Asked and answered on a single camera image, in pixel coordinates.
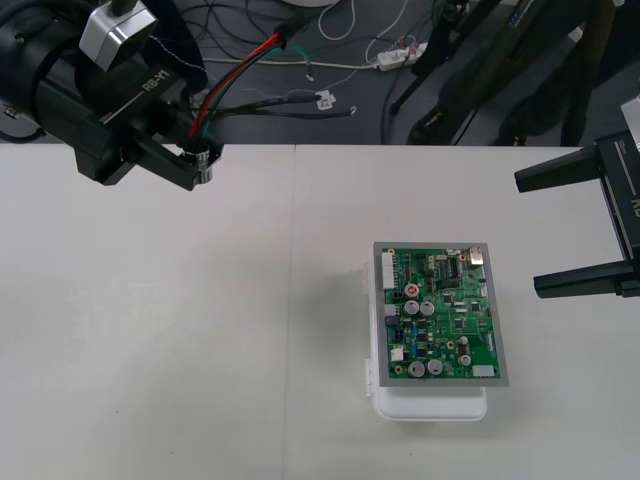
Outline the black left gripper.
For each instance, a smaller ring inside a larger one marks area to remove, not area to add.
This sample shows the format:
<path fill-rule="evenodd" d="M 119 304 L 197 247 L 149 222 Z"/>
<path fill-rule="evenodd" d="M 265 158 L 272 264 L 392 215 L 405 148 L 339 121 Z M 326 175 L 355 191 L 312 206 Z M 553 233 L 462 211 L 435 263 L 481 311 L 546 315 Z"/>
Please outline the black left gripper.
<path fill-rule="evenodd" d="M 129 60 L 104 72 L 75 49 L 65 49 L 38 71 L 37 123 L 75 152 L 78 172 L 113 186 L 135 166 L 192 191 L 197 166 L 211 166 L 223 146 L 191 135 L 189 103 L 178 101 L 184 81 L 169 68 Z M 183 153 L 158 143 L 164 136 Z"/>

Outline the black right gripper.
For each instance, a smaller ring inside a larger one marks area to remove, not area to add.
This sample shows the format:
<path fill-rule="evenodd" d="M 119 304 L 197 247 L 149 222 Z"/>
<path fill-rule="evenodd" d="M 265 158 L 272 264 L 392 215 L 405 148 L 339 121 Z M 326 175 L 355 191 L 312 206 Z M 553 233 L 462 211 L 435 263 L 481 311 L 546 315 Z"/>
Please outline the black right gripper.
<path fill-rule="evenodd" d="M 526 193 L 595 180 L 601 170 L 603 194 L 623 256 L 621 261 L 534 277 L 541 299 L 639 296 L 639 151 L 629 131 L 603 137 L 595 146 L 514 173 L 518 191 Z"/>

